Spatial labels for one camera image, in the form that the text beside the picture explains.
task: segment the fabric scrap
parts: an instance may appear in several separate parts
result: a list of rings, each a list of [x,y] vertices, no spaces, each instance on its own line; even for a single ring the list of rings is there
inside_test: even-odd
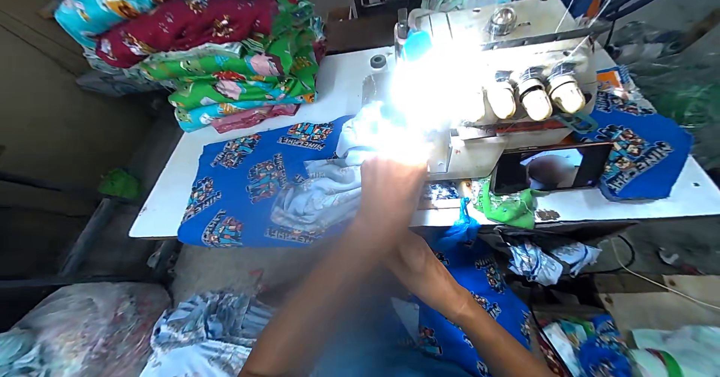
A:
[[[213,120],[211,125],[217,133],[226,133],[232,130],[252,127],[262,123],[268,118],[281,115],[295,115],[298,108],[300,108],[300,106],[295,104],[269,105],[252,108]]]
[[[602,249],[575,242],[553,249],[550,253],[565,263],[570,264],[570,275],[575,277],[583,267],[594,264]]]
[[[487,219],[518,228],[535,227],[536,196],[544,195],[535,189],[525,189],[510,195],[494,195],[491,192],[491,177],[471,181],[475,209]]]
[[[513,258],[510,259],[508,269],[517,275],[527,277],[528,281],[553,285],[563,273],[562,264],[530,242],[509,246],[509,249]]]

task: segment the person's left hand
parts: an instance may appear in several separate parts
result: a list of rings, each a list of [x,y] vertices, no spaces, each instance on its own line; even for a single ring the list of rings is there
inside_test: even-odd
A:
[[[408,230],[427,178],[427,163],[405,164],[375,157],[361,168],[362,196],[355,224],[376,239],[396,239]]]

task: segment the power cord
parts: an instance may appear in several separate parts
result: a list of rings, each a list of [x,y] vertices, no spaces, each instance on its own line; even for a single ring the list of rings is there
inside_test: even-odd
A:
[[[706,307],[708,307],[708,308],[713,308],[713,309],[715,309],[715,310],[719,310],[719,311],[720,311],[720,306],[715,306],[715,305],[713,305],[713,304],[709,304],[709,303],[706,303],[706,302],[704,302],[704,301],[701,301],[701,300],[695,299],[695,298],[693,298],[693,297],[690,297],[689,295],[687,295],[687,294],[685,294],[685,293],[681,293],[680,291],[675,290],[675,289],[670,288],[670,287],[667,287],[667,286],[664,285],[664,284],[660,284],[660,283],[657,282],[657,281],[650,280],[650,279],[648,279],[647,277],[645,277],[645,276],[643,276],[643,275],[639,275],[639,274],[635,273],[634,271],[628,269],[624,264],[622,264],[622,263],[620,262],[620,257],[618,256],[618,251],[617,251],[617,249],[615,249],[615,241],[611,239],[611,240],[610,240],[610,243],[611,243],[612,246],[613,246],[613,252],[615,253],[615,259],[616,259],[616,260],[618,261],[618,263],[620,264],[620,267],[621,267],[622,269],[625,269],[625,271],[627,271],[628,273],[630,273],[630,274],[632,274],[632,275],[635,275],[635,276],[637,276],[637,277],[639,277],[639,278],[641,278],[641,279],[643,279],[643,280],[645,280],[645,281],[649,281],[649,282],[651,282],[652,284],[655,284],[655,285],[657,285],[657,286],[659,286],[659,287],[662,287],[662,288],[664,288],[665,290],[670,291],[671,293],[675,293],[675,294],[678,294],[679,296],[685,297],[686,299],[689,299],[689,300],[691,300],[691,301],[693,301],[693,302],[695,302],[695,303],[698,303],[698,304],[704,305],[704,306],[706,306]]]
[[[582,273],[580,273],[580,274],[577,275],[577,276],[580,277],[580,276],[582,276],[582,275],[604,275],[604,274],[607,274],[607,273],[615,273],[615,272],[617,272],[617,271],[620,271],[620,270],[623,270],[623,269],[627,269],[628,267],[632,266],[632,265],[635,263],[635,248],[632,246],[632,244],[630,243],[630,241],[628,241],[627,239],[625,239],[624,236],[622,236],[622,235],[617,235],[617,238],[622,239],[622,241],[625,242],[625,245],[627,245],[628,249],[630,249],[630,260],[629,260],[626,264],[620,263],[620,267],[616,267],[616,268],[610,269],[610,270],[599,270],[599,271],[597,271],[597,272],[594,272],[594,271],[593,271],[593,272],[582,272]]]

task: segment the cloth pile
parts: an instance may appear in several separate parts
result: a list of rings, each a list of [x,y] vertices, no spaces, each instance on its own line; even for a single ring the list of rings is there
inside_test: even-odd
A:
[[[562,377],[634,375],[629,351],[610,315],[598,315],[589,321],[560,319],[543,327],[545,337],[538,339],[547,365]],[[560,359],[550,349],[552,345]],[[561,366],[567,366],[568,373]]]
[[[325,39],[306,0],[65,0],[55,18],[93,68],[175,88],[168,101],[188,132],[239,113],[213,126],[247,128],[315,101]]]
[[[273,311],[245,294],[193,296],[155,323],[153,354],[140,377],[235,377]]]

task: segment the white fabric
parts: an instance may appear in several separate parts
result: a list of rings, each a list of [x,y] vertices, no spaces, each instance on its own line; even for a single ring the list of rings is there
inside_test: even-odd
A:
[[[360,207],[360,165],[400,133],[384,118],[380,104],[364,106],[343,124],[336,154],[341,159],[306,161],[309,179],[283,189],[271,220],[298,231],[322,232],[353,218]]]
[[[322,232],[355,216],[360,206],[360,166],[344,159],[306,161],[310,179],[280,191],[271,212],[278,225]]]
[[[685,377],[720,375],[720,328],[683,326],[676,331],[633,329],[639,349],[668,352],[678,362]]]

